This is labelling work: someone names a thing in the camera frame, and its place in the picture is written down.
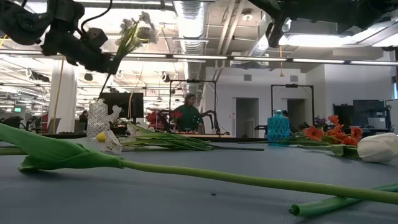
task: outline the doorway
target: doorway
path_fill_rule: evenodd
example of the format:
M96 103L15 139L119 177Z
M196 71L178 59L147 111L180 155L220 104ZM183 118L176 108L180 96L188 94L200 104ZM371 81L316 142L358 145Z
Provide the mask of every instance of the doorway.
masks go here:
M299 125L305 122L305 100L287 99L290 130L299 130Z
M258 131L254 128L259 123L259 99L236 98L235 137L258 138Z

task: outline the white flower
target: white flower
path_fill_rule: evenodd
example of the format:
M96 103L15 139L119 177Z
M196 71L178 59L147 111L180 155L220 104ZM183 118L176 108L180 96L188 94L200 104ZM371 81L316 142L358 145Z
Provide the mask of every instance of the white flower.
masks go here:
M388 162L398 156L398 136L386 133L366 137L358 143L358 155L365 162Z

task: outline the green shirt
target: green shirt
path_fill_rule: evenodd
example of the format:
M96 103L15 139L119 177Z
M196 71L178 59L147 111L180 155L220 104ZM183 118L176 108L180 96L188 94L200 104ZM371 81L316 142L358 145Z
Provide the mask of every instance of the green shirt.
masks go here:
M181 105L175 110L182 113L182 117L177 120L179 131L196 130L198 128L198 121L203 124L203 119L200 117L198 109L194 106Z

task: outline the blue vase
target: blue vase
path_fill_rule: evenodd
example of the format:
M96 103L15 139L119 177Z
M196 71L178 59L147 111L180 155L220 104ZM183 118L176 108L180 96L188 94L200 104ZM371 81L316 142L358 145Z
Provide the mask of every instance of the blue vase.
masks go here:
M290 136L289 119L282 116L281 110L275 110L268 118L268 141L279 141Z

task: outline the table surface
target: table surface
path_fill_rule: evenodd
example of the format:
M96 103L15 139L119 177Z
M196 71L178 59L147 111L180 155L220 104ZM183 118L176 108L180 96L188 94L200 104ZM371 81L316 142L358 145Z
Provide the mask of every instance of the table surface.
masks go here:
M85 139L71 141L103 147ZM370 164L296 148L250 147L266 150L124 152L122 156L148 164L352 187L397 182L398 159L389 164ZM362 202L319 217L302 218L288 213L293 203L330 196L132 169L23 174L17 170L23 158L0 157L0 223L398 223L397 205Z

